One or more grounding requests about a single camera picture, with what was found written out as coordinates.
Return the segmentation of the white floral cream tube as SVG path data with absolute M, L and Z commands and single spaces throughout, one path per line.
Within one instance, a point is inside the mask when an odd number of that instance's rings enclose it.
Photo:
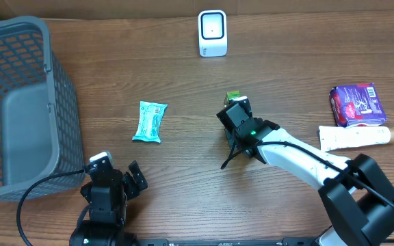
M 394 128 L 387 126 L 319 127 L 322 151 L 394 144 Z

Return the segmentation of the green yellow juice carton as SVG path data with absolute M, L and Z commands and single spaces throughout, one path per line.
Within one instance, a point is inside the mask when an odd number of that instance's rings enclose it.
M 227 107 L 232 100 L 241 97 L 241 92 L 239 90 L 227 92 L 224 98 L 224 106 Z

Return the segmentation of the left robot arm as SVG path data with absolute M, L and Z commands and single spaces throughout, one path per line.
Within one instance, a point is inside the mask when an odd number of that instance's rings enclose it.
M 91 181 L 82 186 L 81 194 L 88 205 L 79 216 L 69 245 L 138 245 L 137 236 L 124 231 L 127 201 L 148 188 L 137 161 L 125 173 L 105 159 L 86 165 L 85 170 Z

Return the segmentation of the purple red tissue pack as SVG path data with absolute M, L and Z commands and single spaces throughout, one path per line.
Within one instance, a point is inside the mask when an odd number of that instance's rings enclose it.
M 380 126 L 388 120 L 373 83 L 335 86 L 329 99 L 337 126 Z

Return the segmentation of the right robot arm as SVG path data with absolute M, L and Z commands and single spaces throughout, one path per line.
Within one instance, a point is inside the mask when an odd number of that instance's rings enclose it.
M 254 117 L 245 96 L 228 101 L 217 117 L 231 146 L 227 161 L 245 153 L 318 192 L 331 226 L 314 245 L 394 243 L 394 186 L 370 156 L 349 159 L 308 145 L 276 123 Z

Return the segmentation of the light green wipes pack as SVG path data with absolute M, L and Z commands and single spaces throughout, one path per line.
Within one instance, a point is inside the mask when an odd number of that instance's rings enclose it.
M 161 143 L 159 129 L 167 104 L 140 102 L 139 122 L 133 141 Z

